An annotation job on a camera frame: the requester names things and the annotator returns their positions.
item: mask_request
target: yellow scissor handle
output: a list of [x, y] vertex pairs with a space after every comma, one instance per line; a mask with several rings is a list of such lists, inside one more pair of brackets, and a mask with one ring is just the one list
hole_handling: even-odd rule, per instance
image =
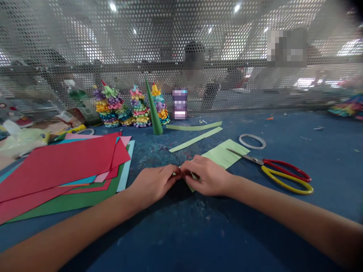
[[[267, 168], [266, 166], [261, 166], [261, 169], [272, 180], [276, 181], [278, 184], [280, 184], [282, 187], [284, 187], [287, 190], [290, 190], [290, 191], [292, 191], [294, 193], [298, 193], [300, 195], [310, 195], [310, 194], [312, 194], [314, 192], [313, 187], [311, 187], [311, 185], [309, 183], [307, 183], [305, 181], [302, 181], [301, 179], [298, 179], [298, 178], [295, 178], [295, 177], [286, 175], [286, 174], [281, 173], [281, 172], [277, 172], [275, 170], [272, 170], [272, 169]], [[290, 179], [292, 181], [296, 181], [297, 183], [300, 183], [302, 186], [304, 186], [307, 189], [307, 191], [295, 189], [295, 188], [293, 188], [293, 187], [291, 187], [291, 186], [283, 183], [281, 180], [279, 180], [278, 178], [276, 178], [273, 174], [278, 175], [278, 176], [281, 176], [281, 177], [284, 177], [284, 178], [287, 178], [287, 179]]]

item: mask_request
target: plastic bottle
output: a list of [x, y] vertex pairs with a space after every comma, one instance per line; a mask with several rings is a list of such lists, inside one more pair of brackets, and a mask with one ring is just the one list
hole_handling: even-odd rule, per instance
[[91, 126], [101, 125], [102, 120], [97, 114], [85, 91], [78, 88], [72, 79], [65, 80], [64, 83], [68, 86], [69, 97], [76, 103], [78, 109], [86, 119], [86, 122]]

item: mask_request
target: metal mesh screen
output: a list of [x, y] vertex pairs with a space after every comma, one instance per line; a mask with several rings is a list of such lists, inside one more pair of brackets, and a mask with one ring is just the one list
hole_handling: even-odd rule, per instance
[[[189, 113], [333, 103], [362, 86], [355, 8], [324, 0], [0, 0], [0, 92], [25, 113], [103, 79], [188, 88]], [[267, 32], [307, 33], [306, 67], [267, 67]]]

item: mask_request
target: scissor blade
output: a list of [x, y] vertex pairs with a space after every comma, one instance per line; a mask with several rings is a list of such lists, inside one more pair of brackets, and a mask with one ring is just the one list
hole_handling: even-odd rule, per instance
[[247, 156], [247, 155], [242, 155], [242, 154], [238, 153], [237, 151], [234, 151], [233, 149], [229, 149], [228, 148], [228, 150], [230, 152], [233, 152], [234, 154], [237, 154], [238, 156], [241, 156], [241, 157], [243, 157], [245, 159], [248, 159], [248, 160], [250, 160], [252, 162], [255, 162], [255, 163], [259, 164], [259, 165], [263, 165], [264, 164], [264, 162], [261, 161], [261, 160], [259, 160], [259, 159], [256, 159], [256, 158], [253, 158], [253, 157], [250, 157], [250, 156]]

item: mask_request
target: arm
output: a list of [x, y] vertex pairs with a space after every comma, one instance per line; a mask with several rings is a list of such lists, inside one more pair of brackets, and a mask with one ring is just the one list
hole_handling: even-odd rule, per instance
[[[204, 195], [234, 198], [280, 222], [344, 268], [358, 265], [363, 226], [332, 212], [229, 174], [210, 159], [195, 156], [181, 166], [183, 178]], [[201, 181], [190, 177], [200, 176]]]
[[117, 225], [161, 199], [180, 178], [179, 168], [146, 168], [126, 190], [70, 217], [0, 255], [0, 271], [57, 271]]

